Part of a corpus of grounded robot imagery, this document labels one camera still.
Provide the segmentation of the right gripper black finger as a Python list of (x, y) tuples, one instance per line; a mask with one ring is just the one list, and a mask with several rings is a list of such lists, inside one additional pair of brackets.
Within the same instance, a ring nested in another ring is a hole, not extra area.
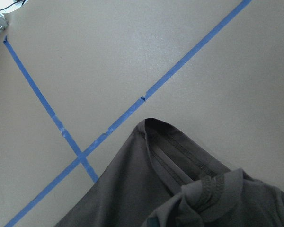
[(147, 227), (158, 227), (158, 219), (157, 218), (148, 218), (146, 222)]

